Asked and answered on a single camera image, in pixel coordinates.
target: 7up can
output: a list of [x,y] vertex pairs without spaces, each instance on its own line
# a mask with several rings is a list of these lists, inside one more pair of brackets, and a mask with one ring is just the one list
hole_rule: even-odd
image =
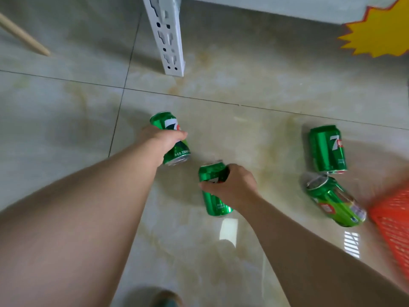
[[313,128],[309,137],[315,170],[329,174],[347,170],[341,132],[335,125]]
[[[156,113],[151,117],[149,122],[159,129],[180,130],[176,117],[169,111]],[[187,146],[187,142],[186,140],[182,140],[176,142],[175,146],[163,156],[163,164],[173,166],[186,161],[189,156],[190,150]]]
[[[222,183],[227,180],[229,172],[228,167],[223,164],[221,160],[218,160],[217,162],[203,165],[199,168],[199,180],[201,182]],[[205,191],[203,192],[203,199],[207,213],[211,216],[222,217],[233,211],[233,209],[225,205],[220,198]]]
[[352,227],[365,221],[366,211],[334,178],[317,174],[306,188],[308,195],[339,225]]

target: marble-pattern tile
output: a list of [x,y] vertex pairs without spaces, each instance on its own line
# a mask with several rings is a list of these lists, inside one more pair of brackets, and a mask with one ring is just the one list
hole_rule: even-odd
[[[243,217],[236,211],[225,218],[206,214],[197,185],[204,162],[244,165],[269,202],[340,248],[346,229],[326,218],[300,186],[310,168],[307,131],[337,124],[350,167],[340,182],[365,207],[409,177],[408,130],[134,90],[124,92],[112,152],[133,142],[149,117],[163,110],[188,131],[192,158],[158,170],[113,306],[138,306],[150,287],[178,292],[187,306],[288,306]],[[408,289],[370,221],[347,230],[360,235],[362,261]]]
[[51,51],[0,28],[0,70],[123,87],[141,0],[0,0],[2,13]]
[[163,75],[146,13],[126,87],[409,129],[408,56],[352,56],[342,26],[183,0],[183,78]]
[[0,209],[108,156],[121,88],[0,72]]

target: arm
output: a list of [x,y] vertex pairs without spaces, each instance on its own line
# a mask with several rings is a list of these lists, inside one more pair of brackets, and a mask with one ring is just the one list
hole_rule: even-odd
[[200,186],[246,218],[292,307],[409,306],[409,296],[381,274],[261,198],[249,171],[229,168],[225,183]]
[[142,142],[0,213],[1,306],[107,306],[163,155],[187,133]]

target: white metal shelf leg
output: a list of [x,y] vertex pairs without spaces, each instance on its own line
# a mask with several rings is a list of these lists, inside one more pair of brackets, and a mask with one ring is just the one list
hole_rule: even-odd
[[179,9],[181,0],[144,0],[165,74],[183,76]]

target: wooden stick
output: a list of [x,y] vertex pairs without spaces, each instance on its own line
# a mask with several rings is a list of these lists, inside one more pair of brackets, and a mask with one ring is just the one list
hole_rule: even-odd
[[50,55],[50,51],[48,49],[42,46],[31,35],[29,35],[26,31],[21,29],[15,23],[13,23],[2,13],[0,13],[0,26],[2,26],[6,31],[14,35],[20,41],[24,42],[25,44],[27,44],[29,47],[39,52],[40,54],[43,54],[45,56]]

